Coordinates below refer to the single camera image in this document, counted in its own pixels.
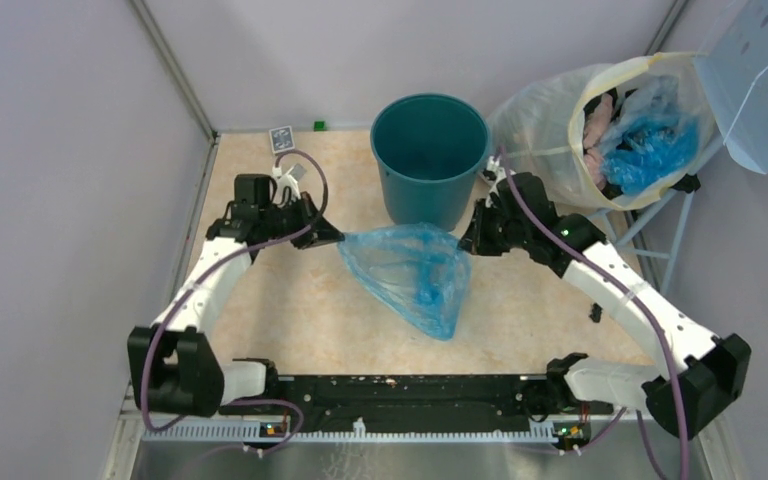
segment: black clip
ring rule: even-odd
[[[672,187],[673,190],[678,190],[684,193],[693,193],[699,190],[702,184],[699,182],[699,177],[696,175],[686,174],[681,177],[681,180],[677,181]]]

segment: table surface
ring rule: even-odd
[[[325,170],[330,195],[326,218],[333,225],[360,232],[392,224],[368,131],[303,132],[295,140]],[[233,198],[234,177],[269,173],[273,159],[265,133],[222,135],[190,268],[207,227]],[[285,168],[295,163],[293,157],[286,160]],[[312,168],[305,168],[302,190],[318,204],[319,179]],[[487,190],[477,180],[473,199]],[[463,234],[471,215],[469,206],[454,235]],[[628,260],[637,265],[636,259]],[[455,336],[442,342],[369,294],[349,273],[336,246],[306,251],[289,244],[272,247],[258,255],[238,282],[210,336],[211,346],[220,362],[268,358],[284,374],[542,373],[547,362],[571,352],[651,363],[607,315],[599,324],[591,322],[588,297],[525,252],[473,257],[472,265]]]

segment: transparent plastic bag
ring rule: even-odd
[[[601,172],[623,194],[638,195],[690,164],[699,149],[698,125],[681,113],[676,79],[656,77],[625,100],[603,135]]]
[[[582,147],[584,106],[616,88],[620,98],[660,76],[677,85],[682,114],[697,119],[697,152],[714,132],[714,116],[693,67],[693,54],[664,53],[610,65],[591,65],[524,88],[487,119],[493,146],[504,146],[516,171],[543,180],[553,201],[612,210],[636,210],[658,201],[698,160],[660,178],[636,195],[608,200],[587,170]]]
[[[455,334],[469,289],[469,254],[430,224],[346,234],[337,245],[358,282],[410,324],[438,340]]]

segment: plastic bucket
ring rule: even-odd
[[[489,153],[481,115],[454,97],[412,95],[378,114],[370,141],[393,222],[453,230]]]

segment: white wall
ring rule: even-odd
[[[149,0],[218,130],[368,126],[411,93],[484,113],[528,83],[641,55],[671,0]]]
[[[697,1],[667,47],[697,45],[727,3]],[[743,397],[727,414],[752,478],[768,478],[768,175],[742,169],[722,151],[699,178],[670,298],[700,323],[752,346]],[[650,246],[666,248],[678,208],[647,228]]]
[[[124,0],[0,1],[0,480],[99,476],[199,132]]]

